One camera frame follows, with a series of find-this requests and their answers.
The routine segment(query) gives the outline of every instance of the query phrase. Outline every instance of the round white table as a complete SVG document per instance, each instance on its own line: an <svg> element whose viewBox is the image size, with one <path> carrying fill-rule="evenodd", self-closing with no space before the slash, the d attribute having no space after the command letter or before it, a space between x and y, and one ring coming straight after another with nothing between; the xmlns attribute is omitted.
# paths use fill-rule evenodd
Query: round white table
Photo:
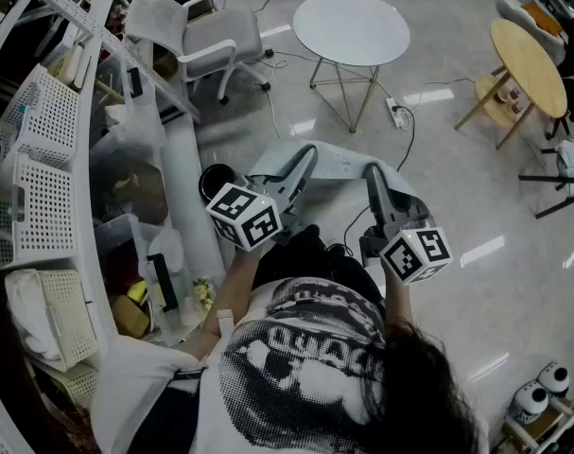
<svg viewBox="0 0 574 454"><path fill-rule="evenodd" d="M309 81L310 88L339 83L349 123L341 120L350 132L356 132L381 65L398 59L409 47L409 26L394 7L382 0L306 0L295 12L293 30L300 42L320 57ZM335 65L338 80L314 80L324 60ZM370 67L371 76L342 79L339 64ZM356 121L353 121L343 84L361 81L370 84Z"/></svg>

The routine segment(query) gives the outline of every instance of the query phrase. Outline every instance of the gray floor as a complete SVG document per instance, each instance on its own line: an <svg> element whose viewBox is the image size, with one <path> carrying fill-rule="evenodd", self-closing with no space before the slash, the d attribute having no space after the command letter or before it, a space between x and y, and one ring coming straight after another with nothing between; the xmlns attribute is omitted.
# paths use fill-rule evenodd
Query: gray floor
<svg viewBox="0 0 574 454"><path fill-rule="evenodd" d="M258 9L264 0L230 0L229 5ZM259 12L260 30L291 25L304 0L272 0ZM424 82L471 78L499 65L489 28L496 18L495 0L385 0L396 7L410 27L409 50L383 67L380 80L399 101L420 93ZM276 51L314 58L292 30L264 39ZM281 139L318 139L376 156L396 167L404 157L410 131L394 127L377 88L356 134L350 134L334 112L309 89L314 63L276 55L271 99ZM270 76L263 64L256 69ZM331 69L321 78L330 79ZM262 150L275 144L267 94L252 88L244 75L228 85L229 105L217 104L218 79L200 85L194 101L203 122L198 126L203 166L227 163L246 171ZM533 213L564 198L551 185L520 184L520 172L553 172L553 159L538 152L548 119L535 112L522 130L499 152L504 136L480 113L461 132L453 129L477 102L469 81L430 85L426 91L450 90L454 98L423 103L416 115L416 139L402 172L428 203L446 230L456 261L436 278L411 293L417 322L441 339L472 402L496 434L505 408L518 387L538 375L552 359L572 375L574 397L574 206L535 220ZM343 111L339 88L322 90ZM359 105L363 86L348 87ZM343 230L366 205L353 193L321 218L327 239L342 241ZM355 243L371 223L365 214L348 235ZM461 257L489 242L503 243L492 253L464 264ZM478 373L499 359L507 360L477 380Z"/></svg>

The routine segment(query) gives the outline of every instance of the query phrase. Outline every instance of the power strip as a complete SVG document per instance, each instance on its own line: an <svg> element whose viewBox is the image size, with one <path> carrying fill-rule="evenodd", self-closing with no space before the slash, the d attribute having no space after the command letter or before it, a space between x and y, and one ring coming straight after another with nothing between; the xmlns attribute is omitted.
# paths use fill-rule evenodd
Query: power strip
<svg viewBox="0 0 574 454"><path fill-rule="evenodd" d="M398 103L392 99L391 97L387 97L385 100L386 104L388 105L388 110L391 114L391 119L393 119L393 124L396 128L403 129L404 128L404 110L402 108L393 111L392 108L398 106Z"/></svg>

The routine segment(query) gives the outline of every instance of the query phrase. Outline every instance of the cube with fiducial marker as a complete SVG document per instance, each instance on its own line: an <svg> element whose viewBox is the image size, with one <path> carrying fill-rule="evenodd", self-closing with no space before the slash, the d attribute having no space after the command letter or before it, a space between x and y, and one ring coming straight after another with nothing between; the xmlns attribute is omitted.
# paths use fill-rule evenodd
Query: cube with fiducial marker
<svg viewBox="0 0 574 454"><path fill-rule="evenodd" d="M233 183L223 185L205 210L217 233L247 252L282 230L272 197Z"/></svg>
<svg viewBox="0 0 574 454"><path fill-rule="evenodd" d="M425 281L453 261L442 227L400 231L381 258L403 285Z"/></svg>

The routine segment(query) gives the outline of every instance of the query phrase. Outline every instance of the white tabletop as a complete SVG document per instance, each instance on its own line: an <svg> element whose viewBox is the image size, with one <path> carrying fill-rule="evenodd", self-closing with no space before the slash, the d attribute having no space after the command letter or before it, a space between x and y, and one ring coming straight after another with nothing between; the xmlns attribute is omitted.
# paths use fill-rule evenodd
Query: white tabletop
<svg viewBox="0 0 574 454"><path fill-rule="evenodd" d="M306 0L293 30L314 54L345 65L394 61L410 43L409 26L382 0Z"/></svg>

